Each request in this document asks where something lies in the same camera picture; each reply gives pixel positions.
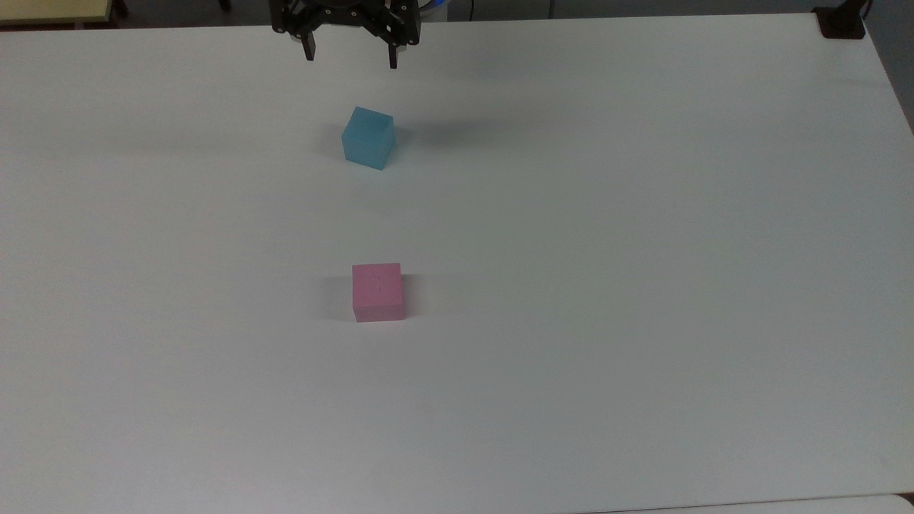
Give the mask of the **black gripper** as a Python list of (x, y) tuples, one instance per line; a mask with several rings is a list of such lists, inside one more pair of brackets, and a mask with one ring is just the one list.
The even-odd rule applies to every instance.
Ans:
[(388, 45), (389, 68), (398, 68), (402, 46), (418, 45), (418, 1), (271, 1), (274, 32), (301, 43), (307, 61), (316, 59), (314, 33), (321, 26), (361, 27)]

